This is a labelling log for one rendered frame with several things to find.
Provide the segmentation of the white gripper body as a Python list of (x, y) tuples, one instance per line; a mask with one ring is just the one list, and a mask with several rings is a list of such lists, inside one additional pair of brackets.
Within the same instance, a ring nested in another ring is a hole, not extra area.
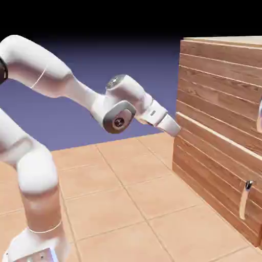
[(164, 131), (172, 137), (175, 137), (180, 132), (181, 127), (177, 124), (172, 116), (166, 114), (158, 124), (158, 129)]

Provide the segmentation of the light wood cabinet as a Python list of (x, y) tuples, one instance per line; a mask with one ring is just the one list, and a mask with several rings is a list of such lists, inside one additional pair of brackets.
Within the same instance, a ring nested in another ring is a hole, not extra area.
[(172, 167), (262, 249), (262, 36), (180, 43)]

